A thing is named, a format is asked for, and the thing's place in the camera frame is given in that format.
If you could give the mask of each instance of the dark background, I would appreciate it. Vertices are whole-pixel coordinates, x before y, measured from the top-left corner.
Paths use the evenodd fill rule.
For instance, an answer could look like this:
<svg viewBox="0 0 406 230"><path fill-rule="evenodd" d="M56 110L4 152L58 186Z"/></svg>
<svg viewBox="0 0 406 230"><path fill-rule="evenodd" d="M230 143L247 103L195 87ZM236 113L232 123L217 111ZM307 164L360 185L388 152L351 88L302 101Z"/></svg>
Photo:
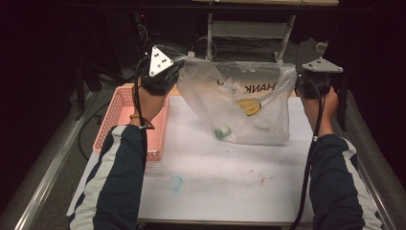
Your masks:
<svg viewBox="0 0 406 230"><path fill-rule="evenodd" d="M141 54L138 32L128 14L67 11L51 0L2 1L1 5L0 211L70 111L78 68L83 69L89 87L98 90L98 73L119 78L122 68L131 66ZM401 10L406 4L364 0L340 1L340 5L372 9L362 14L298 15L291 42L310 37L329 41L324 57L345 69L343 78L374 140L405 187L406 23ZM152 33L189 47L207 30L206 15L149 12L144 16ZM271 16L242 17L268 20Z"/></svg>

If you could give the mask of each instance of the pink basket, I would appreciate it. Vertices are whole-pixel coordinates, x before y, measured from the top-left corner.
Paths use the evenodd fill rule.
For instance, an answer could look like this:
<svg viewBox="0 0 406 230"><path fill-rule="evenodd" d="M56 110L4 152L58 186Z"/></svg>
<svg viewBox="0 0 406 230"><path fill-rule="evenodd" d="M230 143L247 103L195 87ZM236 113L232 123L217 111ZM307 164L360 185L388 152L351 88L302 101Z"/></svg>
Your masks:
<svg viewBox="0 0 406 230"><path fill-rule="evenodd" d="M104 139L111 127L116 125L127 125L129 123L129 115L134 113L134 103L132 101L131 91L133 85L134 84L132 83L127 83L123 86L117 87L104 116L104 120L102 121L98 136L93 145L93 151L101 151ZM160 161L162 159L168 109L169 97L165 99L164 107L152 121L155 129L147 130L148 161Z"/></svg>

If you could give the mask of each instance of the dark sleeve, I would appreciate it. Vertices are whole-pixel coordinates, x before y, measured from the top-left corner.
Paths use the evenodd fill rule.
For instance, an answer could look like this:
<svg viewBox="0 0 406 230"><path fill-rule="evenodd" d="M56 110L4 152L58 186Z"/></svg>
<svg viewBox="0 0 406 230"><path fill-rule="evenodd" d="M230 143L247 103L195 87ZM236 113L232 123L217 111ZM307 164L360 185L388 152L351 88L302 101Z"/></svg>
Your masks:
<svg viewBox="0 0 406 230"><path fill-rule="evenodd" d="M317 140L309 189L314 229L381 229L356 162L355 147L346 139L326 135Z"/></svg>
<svg viewBox="0 0 406 230"><path fill-rule="evenodd" d="M112 127L69 217L69 229L136 229L143 156L143 138L137 126Z"/></svg>

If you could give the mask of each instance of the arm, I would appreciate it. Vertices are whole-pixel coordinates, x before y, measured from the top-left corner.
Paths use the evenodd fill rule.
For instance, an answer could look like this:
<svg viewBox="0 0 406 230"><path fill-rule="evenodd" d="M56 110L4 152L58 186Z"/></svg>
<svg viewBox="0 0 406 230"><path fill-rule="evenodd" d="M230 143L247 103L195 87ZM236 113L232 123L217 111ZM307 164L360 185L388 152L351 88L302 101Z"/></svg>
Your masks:
<svg viewBox="0 0 406 230"><path fill-rule="evenodd" d="M377 209L356 169L356 150L333 132L331 119L337 108L331 88L313 152L310 200L314 229L381 229ZM318 101L304 99L304 112L314 130Z"/></svg>
<svg viewBox="0 0 406 230"><path fill-rule="evenodd" d="M166 96L152 96L143 87L139 95L143 116L151 121ZM69 217L69 229L136 229L144 180L144 142L140 118L110 129L99 161Z"/></svg>

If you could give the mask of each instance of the hand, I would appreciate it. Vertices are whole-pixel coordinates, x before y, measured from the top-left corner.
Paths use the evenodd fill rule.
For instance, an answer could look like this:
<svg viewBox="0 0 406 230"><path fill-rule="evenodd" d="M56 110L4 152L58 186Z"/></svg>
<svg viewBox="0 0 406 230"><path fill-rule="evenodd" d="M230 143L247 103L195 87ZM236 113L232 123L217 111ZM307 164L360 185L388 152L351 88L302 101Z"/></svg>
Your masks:
<svg viewBox="0 0 406 230"><path fill-rule="evenodd" d="M139 78L138 80L138 85L141 85L141 78ZM132 94L134 95L134 93L135 93L135 85L132 87ZM138 94L140 96L140 104L143 117L148 122L151 122L152 119L156 115L158 115L158 113L164 106L165 97L167 95L164 96L151 95L148 91L144 89L144 87L139 87ZM134 114L138 114L137 108L134 108ZM131 119L130 124L134 126L139 126L140 119L133 118Z"/></svg>
<svg viewBox="0 0 406 230"><path fill-rule="evenodd" d="M318 99L305 99L300 92L298 93L304 102L304 113L310 122L311 129L314 131L317 122L317 116L319 114L319 100ZM327 95L322 98L326 100L325 108L323 110L322 122L320 124L320 130L318 137L322 137L326 134L333 134L334 130L331 125L331 120L334 117L335 111L338 106L338 96L331 86Z"/></svg>

